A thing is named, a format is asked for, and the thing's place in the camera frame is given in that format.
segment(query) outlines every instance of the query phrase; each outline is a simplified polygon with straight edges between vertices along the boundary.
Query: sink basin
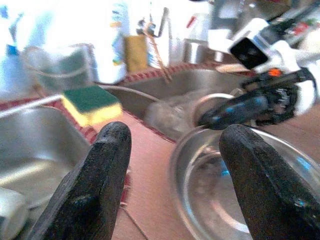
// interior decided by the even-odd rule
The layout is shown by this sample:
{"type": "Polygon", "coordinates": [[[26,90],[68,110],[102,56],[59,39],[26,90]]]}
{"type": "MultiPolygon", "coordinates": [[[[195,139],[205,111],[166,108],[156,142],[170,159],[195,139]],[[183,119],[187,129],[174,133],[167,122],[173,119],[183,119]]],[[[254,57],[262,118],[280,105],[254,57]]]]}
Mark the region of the sink basin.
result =
{"type": "Polygon", "coordinates": [[[52,107],[31,108],[0,118],[0,187],[22,193],[28,231],[45,209],[63,177],[81,161],[89,143],[52,107]]]}
{"type": "MultiPolygon", "coordinates": [[[[184,95],[200,89],[214,89],[215,93],[229,94],[239,88],[245,79],[228,73],[220,73],[210,69],[190,69],[172,74],[172,82],[165,83],[163,77],[153,77],[146,80],[124,84],[124,87],[141,91],[158,99],[184,95]]],[[[154,101],[123,90],[109,90],[121,101],[124,109],[144,119],[147,107],[154,101]]]]}

